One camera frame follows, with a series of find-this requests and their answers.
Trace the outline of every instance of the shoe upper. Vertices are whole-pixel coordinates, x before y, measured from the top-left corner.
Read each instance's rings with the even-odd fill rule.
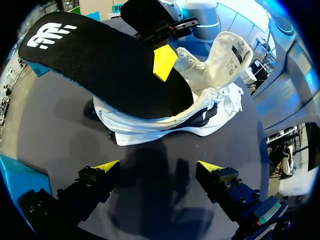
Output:
[[[124,114],[94,98],[98,117],[111,131],[132,134],[184,127],[210,128],[225,124],[242,111],[243,90],[233,82],[249,66],[253,52],[240,36],[221,32],[206,62],[199,61],[182,47],[177,53],[174,68],[190,86],[194,103],[171,117],[143,119]]]

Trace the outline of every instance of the yellow tab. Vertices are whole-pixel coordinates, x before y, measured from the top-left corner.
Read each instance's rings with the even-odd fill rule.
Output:
[[[204,166],[210,173],[212,173],[212,171],[215,171],[217,169],[224,169],[224,167],[216,166],[216,165],[207,163],[205,161],[198,161],[198,163],[200,163],[202,166]]]
[[[111,169],[117,162],[120,162],[120,161],[119,160],[111,161],[111,162],[108,162],[108,163],[105,163],[105,164],[102,164],[99,166],[94,166],[93,168],[94,169],[101,169],[101,170],[104,170],[105,172],[108,172],[109,169]]]
[[[178,56],[168,44],[154,50],[153,74],[165,82],[177,59]]]

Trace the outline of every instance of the white midsole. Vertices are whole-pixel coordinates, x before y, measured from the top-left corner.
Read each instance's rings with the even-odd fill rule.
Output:
[[[206,127],[203,128],[200,127],[183,127],[178,129],[171,129],[166,131],[158,131],[158,132],[148,132],[148,133],[119,133],[115,132],[115,139],[116,143],[119,146],[128,146],[128,145],[135,145],[135,144],[143,144],[150,141],[154,141],[157,139],[162,138],[163,136],[176,132],[176,131],[186,131],[193,134],[196,134],[201,137],[208,136],[218,129],[220,129],[223,125],[225,125],[231,118],[233,118],[236,115],[236,112],[233,112],[228,118],[225,119],[224,123]]]

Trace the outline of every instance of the sneaker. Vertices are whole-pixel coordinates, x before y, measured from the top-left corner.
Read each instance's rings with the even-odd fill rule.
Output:
[[[97,98],[93,99],[93,104],[99,119],[109,129],[109,137],[119,146],[128,146],[154,141],[175,131],[202,137],[210,135],[242,111],[242,94],[235,83],[219,92],[208,88],[199,97],[193,95],[195,102],[189,109],[166,119],[135,118]]]
[[[293,157],[294,147],[292,145],[288,146],[283,150],[282,158],[282,170],[283,173],[292,176],[294,173],[294,157]]]
[[[208,136],[242,111],[243,90],[233,82],[249,66],[253,52],[241,37],[221,32],[206,62],[200,62],[185,48],[177,52],[179,59],[174,68],[193,95],[193,104],[187,110],[171,117],[142,119],[93,98],[97,116],[108,128],[109,138],[119,146],[154,141],[176,131]]]

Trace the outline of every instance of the blue panel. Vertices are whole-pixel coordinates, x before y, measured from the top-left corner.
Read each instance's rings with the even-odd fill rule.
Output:
[[[315,69],[312,67],[310,71],[305,76],[306,83],[310,89],[312,96],[314,96],[319,90],[319,79]]]
[[[218,6],[216,11],[220,18],[221,31],[228,31],[237,13],[224,5],[219,4]]]
[[[15,207],[21,212],[18,198],[30,191],[41,188],[51,193],[48,176],[28,167],[20,161],[0,154],[0,172]]]
[[[279,0],[264,0],[264,4],[280,16],[288,15],[286,7]]]
[[[100,14],[98,11],[88,14],[87,17],[100,22]]]
[[[122,6],[123,6],[123,4],[113,5],[113,6],[112,6],[112,13],[113,13],[113,14],[118,14],[118,13],[120,13]]]
[[[246,19],[244,16],[238,14],[235,17],[235,19],[229,29],[229,32],[237,34],[240,37],[242,37],[244,40],[246,40],[247,37],[249,36],[251,30],[253,29],[253,27],[254,27],[254,25],[251,21]]]
[[[28,64],[38,77],[41,77],[43,74],[49,71],[49,68],[42,66],[40,64],[33,63],[33,62],[29,62]]]

